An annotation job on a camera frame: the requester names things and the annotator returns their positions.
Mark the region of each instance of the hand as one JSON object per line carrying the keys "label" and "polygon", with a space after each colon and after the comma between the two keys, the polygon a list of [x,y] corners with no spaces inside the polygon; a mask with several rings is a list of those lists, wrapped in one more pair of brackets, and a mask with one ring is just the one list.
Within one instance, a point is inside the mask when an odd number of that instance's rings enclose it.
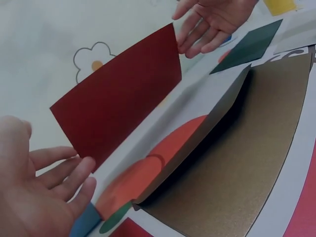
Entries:
{"label": "hand", "polygon": [[[68,237],[94,193],[96,180],[88,176],[95,162],[92,158],[76,157],[76,151],[69,147],[29,152],[30,136],[28,122],[15,117],[0,118],[1,234]],[[36,177],[36,170],[63,159],[66,160]],[[68,202],[82,183],[77,196]]]}
{"label": "hand", "polygon": [[172,18],[177,20],[190,9],[192,12],[177,35],[179,53],[193,58],[215,50],[249,18],[256,3],[257,0],[180,0]]}

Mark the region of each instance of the yellow paper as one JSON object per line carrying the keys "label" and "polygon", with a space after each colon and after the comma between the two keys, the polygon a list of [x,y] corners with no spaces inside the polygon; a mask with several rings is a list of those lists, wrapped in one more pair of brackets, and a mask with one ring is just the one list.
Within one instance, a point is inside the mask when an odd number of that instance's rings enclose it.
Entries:
{"label": "yellow paper", "polygon": [[281,15],[296,9],[294,0],[264,0],[272,16]]}

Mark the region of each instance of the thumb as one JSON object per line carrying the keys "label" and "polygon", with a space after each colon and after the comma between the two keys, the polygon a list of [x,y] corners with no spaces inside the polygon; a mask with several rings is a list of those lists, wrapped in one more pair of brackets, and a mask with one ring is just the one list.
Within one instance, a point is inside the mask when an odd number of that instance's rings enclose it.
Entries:
{"label": "thumb", "polygon": [[13,116],[0,118],[0,184],[28,170],[31,125]]}
{"label": "thumb", "polygon": [[197,3],[198,0],[180,0],[172,16],[172,19],[178,20],[179,18],[183,17]]}

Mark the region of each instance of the finger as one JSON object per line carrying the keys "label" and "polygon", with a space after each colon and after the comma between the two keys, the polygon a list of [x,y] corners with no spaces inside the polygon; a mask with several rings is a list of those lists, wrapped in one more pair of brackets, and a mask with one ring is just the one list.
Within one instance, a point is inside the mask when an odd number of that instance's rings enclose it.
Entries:
{"label": "finger", "polygon": [[30,122],[28,121],[25,121],[25,120],[22,120],[22,122],[24,123],[24,126],[28,132],[28,136],[29,136],[29,139],[31,138],[31,135],[32,135],[32,126],[30,124]]}
{"label": "finger", "polygon": [[185,53],[198,39],[200,39],[205,34],[208,28],[209,24],[206,21],[201,21],[181,45],[179,48],[179,53]]}
{"label": "finger", "polygon": [[54,164],[56,161],[69,159],[76,155],[77,152],[72,147],[54,147],[32,151],[30,152],[30,159],[35,170],[40,170]]}
{"label": "finger", "polygon": [[201,49],[201,53],[209,53],[217,49],[227,38],[229,34],[219,31],[215,38],[208,44],[204,45]]}
{"label": "finger", "polygon": [[45,187],[47,187],[48,189],[52,189],[57,185],[60,185],[64,181],[64,179],[73,172],[73,170],[79,165],[81,161],[82,159],[79,157],[65,160],[58,166],[37,177],[37,179]]}
{"label": "finger", "polygon": [[195,4],[198,3],[198,0],[180,0],[177,4],[177,8],[172,16],[173,20],[178,20],[183,17]]}
{"label": "finger", "polygon": [[89,176],[94,166],[94,159],[84,158],[70,176],[61,185],[53,188],[52,191],[55,192],[60,199],[69,201],[80,185]]}
{"label": "finger", "polygon": [[0,170],[2,181],[18,179],[27,175],[29,132],[18,118],[0,118]]}
{"label": "finger", "polygon": [[187,58],[194,58],[197,56],[199,53],[201,53],[201,49],[204,45],[209,43],[214,39],[214,37],[217,35],[218,30],[215,28],[209,28],[208,31],[203,35],[201,40],[193,45],[187,52],[186,52],[186,57]]}
{"label": "finger", "polygon": [[77,219],[90,203],[97,181],[93,177],[89,177],[83,183],[78,195],[68,204],[74,219]]}
{"label": "finger", "polygon": [[188,37],[189,33],[195,28],[198,22],[201,20],[201,16],[195,11],[183,22],[180,32],[177,34],[178,46],[181,46]]}

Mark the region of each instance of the red paper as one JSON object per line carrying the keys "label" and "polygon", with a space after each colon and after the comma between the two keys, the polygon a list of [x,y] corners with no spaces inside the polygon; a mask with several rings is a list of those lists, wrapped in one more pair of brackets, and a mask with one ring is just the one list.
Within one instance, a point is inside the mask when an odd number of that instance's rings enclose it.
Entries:
{"label": "red paper", "polygon": [[316,143],[301,196],[283,237],[316,236]]}
{"label": "red paper", "polygon": [[173,25],[135,44],[79,83],[50,109],[95,170],[180,82]]}
{"label": "red paper", "polygon": [[153,237],[131,219],[125,219],[110,237]]}

